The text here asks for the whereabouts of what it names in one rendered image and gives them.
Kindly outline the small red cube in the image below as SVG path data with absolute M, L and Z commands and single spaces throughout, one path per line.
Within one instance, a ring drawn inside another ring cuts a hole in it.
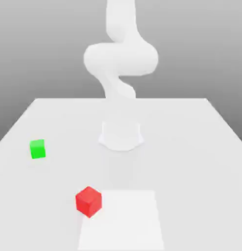
M 75 196 L 76 209 L 88 218 L 102 208 L 102 194 L 87 186 Z

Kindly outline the small green cube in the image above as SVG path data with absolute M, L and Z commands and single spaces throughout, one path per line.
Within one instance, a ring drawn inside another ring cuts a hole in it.
M 30 153 L 32 159 L 44 158 L 46 156 L 44 139 L 30 141 Z

